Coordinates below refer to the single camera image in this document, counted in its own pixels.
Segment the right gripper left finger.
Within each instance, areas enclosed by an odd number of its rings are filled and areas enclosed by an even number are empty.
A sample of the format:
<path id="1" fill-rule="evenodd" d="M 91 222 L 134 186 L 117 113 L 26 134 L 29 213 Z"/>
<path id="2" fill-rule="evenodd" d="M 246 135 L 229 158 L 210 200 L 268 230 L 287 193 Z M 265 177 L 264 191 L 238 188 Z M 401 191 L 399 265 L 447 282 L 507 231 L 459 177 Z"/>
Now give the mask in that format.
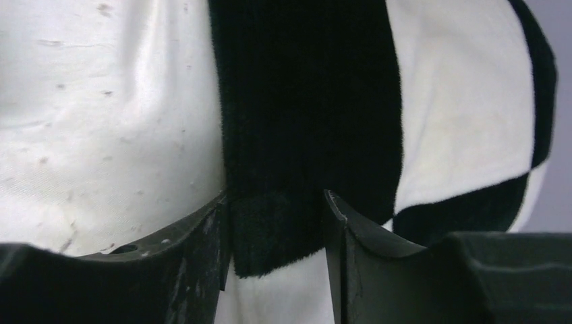
<path id="1" fill-rule="evenodd" d="M 109 254 L 1 245 L 2 323 L 213 323 L 229 269 L 224 194 Z"/>

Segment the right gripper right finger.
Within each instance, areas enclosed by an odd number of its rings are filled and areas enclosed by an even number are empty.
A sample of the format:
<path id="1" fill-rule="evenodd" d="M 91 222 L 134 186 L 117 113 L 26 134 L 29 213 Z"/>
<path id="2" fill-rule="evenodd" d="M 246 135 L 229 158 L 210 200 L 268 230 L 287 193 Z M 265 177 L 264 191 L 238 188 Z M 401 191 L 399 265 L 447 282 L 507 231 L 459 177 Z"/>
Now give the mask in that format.
<path id="1" fill-rule="evenodd" d="M 570 323 L 571 235 L 454 232 L 423 247 L 324 192 L 336 323 Z"/>

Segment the white pillow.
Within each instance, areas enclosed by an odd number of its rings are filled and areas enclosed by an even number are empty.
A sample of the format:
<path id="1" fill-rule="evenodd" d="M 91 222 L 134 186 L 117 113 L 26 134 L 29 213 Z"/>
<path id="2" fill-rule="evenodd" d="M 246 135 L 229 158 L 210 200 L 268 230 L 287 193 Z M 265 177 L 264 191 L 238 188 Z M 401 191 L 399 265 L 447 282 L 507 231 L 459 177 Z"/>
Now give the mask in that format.
<path id="1" fill-rule="evenodd" d="M 207 1 L 1 2 L 1 245 L 109 254 L 223 194 Z M 229 259 L 213 323 L 332 323 L 324 251 Z"/>

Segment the black white checkered pillowcase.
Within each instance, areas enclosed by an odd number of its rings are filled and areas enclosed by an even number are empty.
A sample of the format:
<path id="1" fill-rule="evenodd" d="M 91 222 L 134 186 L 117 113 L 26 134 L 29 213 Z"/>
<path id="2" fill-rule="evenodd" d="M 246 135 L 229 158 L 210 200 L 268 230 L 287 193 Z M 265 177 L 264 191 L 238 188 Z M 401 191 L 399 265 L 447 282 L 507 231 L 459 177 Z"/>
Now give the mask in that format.
<path id="1" fill-rule="evenodd" d="M 238 277 L 322 250 L 325 190 L 422 246 L 527 222 L 558 72 L 524 1 L 209 9 Z"/>

